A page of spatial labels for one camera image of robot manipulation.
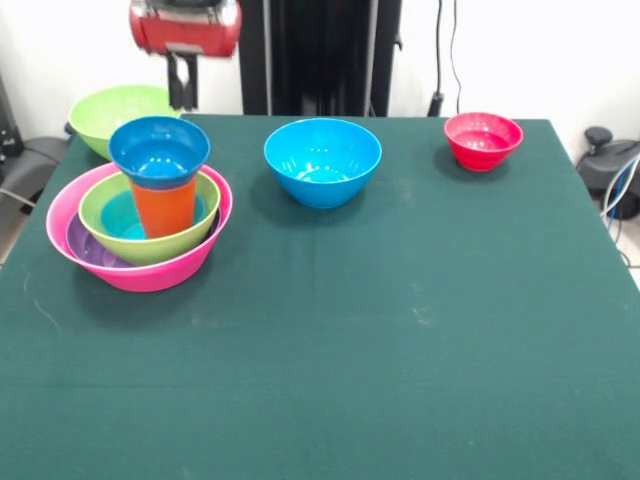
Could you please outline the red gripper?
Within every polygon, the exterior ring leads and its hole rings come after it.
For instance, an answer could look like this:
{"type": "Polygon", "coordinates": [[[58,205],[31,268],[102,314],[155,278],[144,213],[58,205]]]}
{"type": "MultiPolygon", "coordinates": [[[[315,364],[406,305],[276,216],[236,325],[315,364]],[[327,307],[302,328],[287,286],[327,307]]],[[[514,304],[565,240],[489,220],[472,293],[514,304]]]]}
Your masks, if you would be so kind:
{"type": "Polygon", "coordinates": [[[166,55],[169,103],[172,109],[198,108],[196,55],[229,57],[239,40],[242,11],[237,2],[132,2],[129,24],[136,45],[149,54],[166,55]],[[186,83],[176,58],[187,66],[186,83]]]}

